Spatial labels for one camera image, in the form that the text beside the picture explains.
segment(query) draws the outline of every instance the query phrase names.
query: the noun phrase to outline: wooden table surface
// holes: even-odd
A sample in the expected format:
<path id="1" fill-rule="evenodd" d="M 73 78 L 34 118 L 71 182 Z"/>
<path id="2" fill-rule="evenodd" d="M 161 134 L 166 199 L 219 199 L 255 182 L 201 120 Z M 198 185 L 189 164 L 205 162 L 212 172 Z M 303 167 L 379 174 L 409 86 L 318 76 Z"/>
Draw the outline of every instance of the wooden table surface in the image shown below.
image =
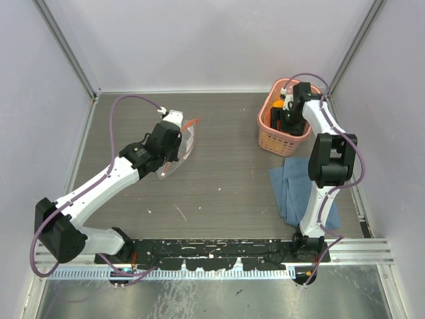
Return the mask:
<path id="1" fill-rule="evenodd" d="M 108 120 L 116 95 L 103 94 L 94 111 L 75 187 L 104 169 L 110 160 Z M 195 148 L 172 175 L 159 180 L 152 173 L 101 207 L 88 227 L 120 227 L 132 238 L 289 239 L 294 227 L 285 224 L 268 177 L 268 169 L 284 158 L 258 146 L 257 113 L 266 98 L 261 93 L 150 94 L 167 109 L 199 118 Z M 126 99 L 114 118 L 116 151 L 140 141 L 160 121 L 146 102 Z M 309 157 L 314 137 L 294 156 Z M 339 233 L 361 238 L 359 220 L 344 189 L 336 198 Z"/>

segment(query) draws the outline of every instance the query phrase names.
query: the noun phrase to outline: clear plastic bag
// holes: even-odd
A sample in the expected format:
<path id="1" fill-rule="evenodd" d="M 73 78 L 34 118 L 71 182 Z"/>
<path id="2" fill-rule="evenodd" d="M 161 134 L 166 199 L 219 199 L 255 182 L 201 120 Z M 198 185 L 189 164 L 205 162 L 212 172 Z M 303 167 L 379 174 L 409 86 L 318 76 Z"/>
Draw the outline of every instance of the clear plastic bag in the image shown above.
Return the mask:
<path id="1" fill-rule="evenodd" d="M 193 146 L 195 145 L 199 118 L 190 121 L 183 121 L 181 128 L 181 144 L 177 157 L 179 161 L 172 163 L 167 162 L 157 170 L 157 175 L 160 179 L 170 176 L 191 154 Z"/>

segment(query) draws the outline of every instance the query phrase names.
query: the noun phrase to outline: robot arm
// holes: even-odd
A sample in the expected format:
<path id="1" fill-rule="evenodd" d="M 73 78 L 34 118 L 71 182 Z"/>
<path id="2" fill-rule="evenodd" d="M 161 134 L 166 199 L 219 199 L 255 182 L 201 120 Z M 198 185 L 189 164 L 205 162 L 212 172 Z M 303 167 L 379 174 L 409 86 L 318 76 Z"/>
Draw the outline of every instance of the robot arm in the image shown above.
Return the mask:
<path id="1" fill-rule="evenodd" d="M 71 261 L 80 253 L 106 253 L 126 261 L 133 252 L 133 243 L 120 229 L 108 230 L 84 227 L 86 220 L 105 202 L 124 188 L 157 171 L 167 161 L 178 161 L 181 143 L 183 114 L 170 111 L 146 139 L 146 143 L 127 145 L 109 166 L 72 193 L 58 198 L 54 203 L 42 199 L 35 209 L 35 230 L 65 203 L 64 208 L 42 231 L 39 239 L 60 263 Z M 77 194 L 93 187 L 76 201 Z"/>
<path id="2" fill-rule="evenodd" d="M 313 242 L 312 246 L 318 246 L 320 249 L 325 235 L 321 225 L 325 224 L 339 190 L 336 189 L 330 195 L 328 193 L 350 180 L 355 151 L 338 134 L 338 132 L 345 134 L 345 131 L 330 114 L 327 103 L 323 101 L 322 107 L 320 106 L 321 94 L 312 94 L 310 83 L 301 82 L 294 86 L 293 91 L 294 95 L 290 97 L 293 101 L 292 109 L 286 111 L 286 125 L 291 127 L 307 121 L 316 137 L 308 165 L 308 174 L 312 182 L 311 193 L 307 210 L 299 224 L 301 236 L 297 245 L 302 247 L 309 241 Z M 346 136 L 357 145 L 356 135 L 346 134 Z"/>

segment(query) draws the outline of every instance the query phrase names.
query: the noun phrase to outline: plastic basket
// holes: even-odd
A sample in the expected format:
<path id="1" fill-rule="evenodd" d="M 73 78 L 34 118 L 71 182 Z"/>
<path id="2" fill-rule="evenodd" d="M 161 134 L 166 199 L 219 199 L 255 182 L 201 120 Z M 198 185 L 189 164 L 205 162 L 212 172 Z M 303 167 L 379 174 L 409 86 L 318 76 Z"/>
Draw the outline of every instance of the plastic basket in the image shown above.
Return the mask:
<path id="1" fill-rule="evenodd" d="M 308 123 L 305 125 L 304 134 L 301 136 L 293 136 L 276 131 L 270 127 L 270 109 L 272 108 L 273 102 L 279 98 L 280 90 L 288 80 L 289 78 L 281 78 L 276 81 L 257 117 L 257 122 L 260 126 L 260 132 L 258 134 L 258 143 L 260 147 L 281 156 L 290 156 L 302 141 L 308 139 L 311 133 L 311 128 Z M 292 86 L 299 82 L 298 80 L 292 80 L 287 86 L 288 93 L 291 93 Z M 311 91 L 320 93 L 320 90 L 313 85 L 311 86 Z"/>

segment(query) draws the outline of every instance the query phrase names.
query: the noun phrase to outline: blue cloth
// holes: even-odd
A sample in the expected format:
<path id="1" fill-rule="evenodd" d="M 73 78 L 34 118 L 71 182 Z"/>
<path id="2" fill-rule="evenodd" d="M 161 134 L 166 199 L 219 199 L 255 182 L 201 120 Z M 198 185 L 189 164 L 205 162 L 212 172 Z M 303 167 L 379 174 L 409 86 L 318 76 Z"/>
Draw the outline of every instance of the blue cloth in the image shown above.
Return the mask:
<path id="1" fill-rule="evenodd" d="M 308 177 L 308 161 L 308 158 L 286 158 L 284 167 L 268 170 L 279 214 L 287 224 L 293 226 L 297 226 L 303 219 L 310 198 L 311 181 Z M 326 220 L 326 228 L 340 227 L 338 208 L 333 202 Z"/>

